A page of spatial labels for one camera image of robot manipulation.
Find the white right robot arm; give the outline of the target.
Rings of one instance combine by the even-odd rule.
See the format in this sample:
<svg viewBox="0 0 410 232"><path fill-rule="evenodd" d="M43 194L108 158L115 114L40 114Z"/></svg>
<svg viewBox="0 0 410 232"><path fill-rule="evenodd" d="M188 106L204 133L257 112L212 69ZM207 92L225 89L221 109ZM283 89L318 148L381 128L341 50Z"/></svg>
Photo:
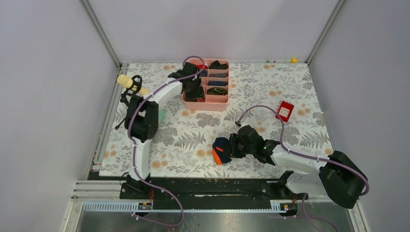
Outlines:
<svg viewBox="0 0 410 232"><path fill-rule="evenodd" d="M252 155L261 163L289 166L299 170L277 186L278 195L289 199L294 194L311 193L328 197L341 207L351 209L368 192L368 179L343 152L303 154L286 148L280 141L264 139L249 125L232 133L225 145L216 147L221 161Z"/></svg>

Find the navy orange boxer underwear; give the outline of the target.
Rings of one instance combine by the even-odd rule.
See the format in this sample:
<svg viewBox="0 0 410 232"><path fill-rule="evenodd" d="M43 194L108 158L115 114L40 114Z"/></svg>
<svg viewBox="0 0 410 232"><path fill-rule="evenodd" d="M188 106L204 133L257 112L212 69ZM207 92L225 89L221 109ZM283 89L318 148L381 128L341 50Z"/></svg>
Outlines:
<svg viewBox="0 0 410 232"><path fill-rule="evenodd" d="M227 138L217 137L212 144L212 155L217 165L223 165L232 161L230 157L224 155L228 142Z"/></svg>

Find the pink compartment organizer box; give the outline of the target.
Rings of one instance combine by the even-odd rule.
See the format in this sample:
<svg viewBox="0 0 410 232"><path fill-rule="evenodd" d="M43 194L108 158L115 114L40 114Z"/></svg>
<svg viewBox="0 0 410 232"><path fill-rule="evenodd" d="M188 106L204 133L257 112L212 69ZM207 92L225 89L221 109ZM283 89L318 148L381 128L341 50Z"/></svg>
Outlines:
<svg viewBox="0 0 410 232"><path fill-rule="evenodd" d="M213 61L219 60L220 63L228 63L230 67L230 62L226 59L210 59L210 58L205 58L204 61L201 61L199 58L188 58L186 59L187 62L190 62L195 65L207 65L209 66ZM182 101L185 105L185 107L189 110L204 110L204 111L224 111L227 108L228 105L228 98L229 98L229 84L230 84L230 69L226 70L214 70L214 69L207 69L208 71L208 77L201 77L202 80L202 85L204 88L204 93L205 93L205 99L198 99L197 102L190 102L186 101L185 99L185 94L183 94ZM209 77L211 73L227 73L228 77L227 78L214 78L214 77ZM227 82L228 85L224 86L222 88L225 88L228 90L228 94L224 96L218 96L218 95L207 95L206 91L211 88L211 87L221 87L221 86L208 86L207 83L208 81L224 81Z"/></svg>

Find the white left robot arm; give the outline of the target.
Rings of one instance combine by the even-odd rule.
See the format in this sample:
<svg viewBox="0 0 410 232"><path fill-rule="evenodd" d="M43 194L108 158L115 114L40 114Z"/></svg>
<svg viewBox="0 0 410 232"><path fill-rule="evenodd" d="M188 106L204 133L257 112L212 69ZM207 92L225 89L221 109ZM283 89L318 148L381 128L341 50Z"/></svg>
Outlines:
<svg viewBox="0 0 410 232"><path fill-rule="evenodd" d="M143 93L143 79L140 75L120 75L117 78L117 82L125 88L122 98L128 109L124 126L133 143L132 171L129 175L136 182L131 191L139 199L149 195L150 187L163 190L147 180L150 175L150 146L159 128L160 108L178 95L185 94L194 99L205 95L200 73L205 69L206 62L199 59L202 63L199 68L190 62L193 58L194 56L186 58L181 70L171 73L163 84L147 94Z"/></svg>

